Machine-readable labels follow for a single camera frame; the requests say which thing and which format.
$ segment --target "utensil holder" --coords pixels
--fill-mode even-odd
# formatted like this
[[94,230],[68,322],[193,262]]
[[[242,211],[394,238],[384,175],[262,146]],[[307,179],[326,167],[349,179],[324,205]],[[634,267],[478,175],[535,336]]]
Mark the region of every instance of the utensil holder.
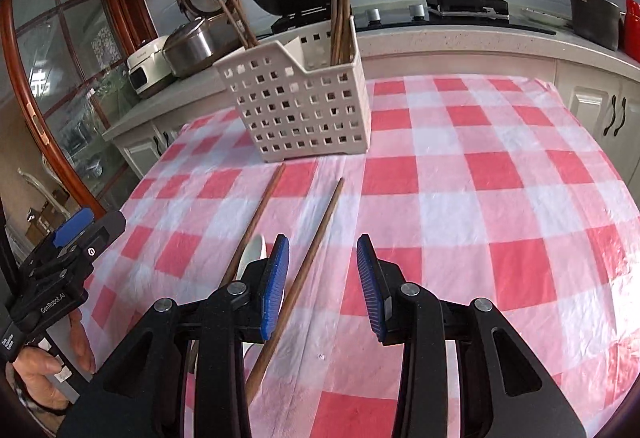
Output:
[[275,35],[214,66],[265,162],[369,149],[371,111],[350,18],[348,64],[329,66],[331,22]]

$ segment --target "human hand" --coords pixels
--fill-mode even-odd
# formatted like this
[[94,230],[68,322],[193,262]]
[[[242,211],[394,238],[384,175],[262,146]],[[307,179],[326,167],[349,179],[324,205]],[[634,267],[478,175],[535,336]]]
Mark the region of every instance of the human hand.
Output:
[[[82,313],[76,309],[69,314],[71,322],[70,344],[78,357],[78,365],[90,373],[95,373],[94,353],[82,326]],[[63,410],[68,400],[58,391],[46,374],[62,371],[59,362],[40,348],[24,348],[14,362],[14,370],[20,375],[29,396],[38,404],[54,410]]]

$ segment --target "stove knob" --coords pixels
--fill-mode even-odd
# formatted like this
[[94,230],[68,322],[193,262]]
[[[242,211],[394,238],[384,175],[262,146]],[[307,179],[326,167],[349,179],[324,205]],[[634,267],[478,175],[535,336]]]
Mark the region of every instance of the stove knob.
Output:
[[380,24],[380,11],[377,8],[369,8],[366,12],[369,26]]
[[424,7],[421,4],[410,4],[409,14],[414,21],[424,19]]

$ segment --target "rice cooker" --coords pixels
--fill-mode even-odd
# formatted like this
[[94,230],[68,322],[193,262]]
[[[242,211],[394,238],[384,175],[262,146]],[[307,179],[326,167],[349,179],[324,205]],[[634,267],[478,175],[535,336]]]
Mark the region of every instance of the rice cooker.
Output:
[[149,98],[175,81],[162,48],[168,36],[148,42],[127,59],[129,81],[140,98]]

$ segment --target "red and white checkered tablecloth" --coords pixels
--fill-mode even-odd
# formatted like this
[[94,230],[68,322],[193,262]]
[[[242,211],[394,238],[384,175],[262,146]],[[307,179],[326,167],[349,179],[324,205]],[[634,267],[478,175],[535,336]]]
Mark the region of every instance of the red and white checkered tablecloth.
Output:
[[[368,87],[369,153],[288,163],[257,229],[269,243],[289,237],[291,281],[346,178],[251,406],[254,436],[390,436],[402,347],[383,348],[369,326],[354,258],[364,232],[440,299],[493,300],[593,436],[639,372],[640,218],[625,184],[551,84],[466,75]],[[127,231],[90,278],[82,310],[99,364],[154,300],[217,288],[275,167],[235,110],[183,131],[124,206]]]

